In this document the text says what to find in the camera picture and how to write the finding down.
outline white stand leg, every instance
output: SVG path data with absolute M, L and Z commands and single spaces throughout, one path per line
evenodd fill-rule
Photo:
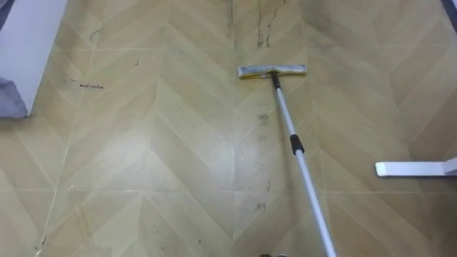
M 457 176 L 457 158 L 448 161 L 383 161 L 378 176 Z

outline mop head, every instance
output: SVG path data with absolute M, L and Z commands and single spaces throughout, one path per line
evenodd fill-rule
M 305 75 L 306 66 L 300 64 L 240 66 L 238 67 L 238 77 L 242 79 L 266 78 L 272 71 L 276 71 L 278 75 Z

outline floor stain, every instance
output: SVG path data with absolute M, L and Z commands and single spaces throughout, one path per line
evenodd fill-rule
M 262 213 L 265 212 L 266 210 L 266 204 L 265 203 L 257 203 L 256 211 L 262 210 Z
M 260 114 L 257 116 L 257 118 L 260 120 L 260 125 L 261 126 L 267 126 L 268 125 L 268 118 L 270 116 L 268 114 Z
M 257 19 L 257 47 L 263 46 L 263 32 L 262 32 L 262 5 L 261 0 L 257 3 L 258 19 Z
M 270 21 L 268 21 L 268 25 L 266 26 L 266 27 L 268 28 L 268 32 L 267 32 L 267 36 L 266 36 L 266 40 L 265 40 L 266 47 L 270 47 L 271 25 L 272 25 L 272 23 L 273 23 L 273 20 L 276 19 L 276 17 L 278 16 L 278 10 L 279 10 L 284 4 L 286 4 L 286 0 L 283 0 L 283 3 L 280 4 L 278 7 L 276 7 L 276 9 L 274 9 L 274 11 L 273 11 L 273 17 L 270 19 Z
M 92 32 L 91 35 L 90 35 L 91 41 L 94 40 L 94 36 L 95 35 L 97 35 L 98 33 L 102 32 L 102 31 L 103 31 L 103 29 L 97 29 L 94 32 Z

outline gray cloth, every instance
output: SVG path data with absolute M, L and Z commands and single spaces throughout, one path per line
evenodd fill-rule
M 14 0 L 0 0 L 0 30 L 5 24 L 9 11 L 13 6 Z
M 0 117 L 23 118 L 27 108 L 13 81 L 0 78 Z

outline floor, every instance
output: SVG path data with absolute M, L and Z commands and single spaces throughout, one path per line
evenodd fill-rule
M 439 0 L 69 0 L 33 115 L 0 121 L 0 256 L 325 256 L 268 80 L 339 256 L 457 255 L 456 34 Z

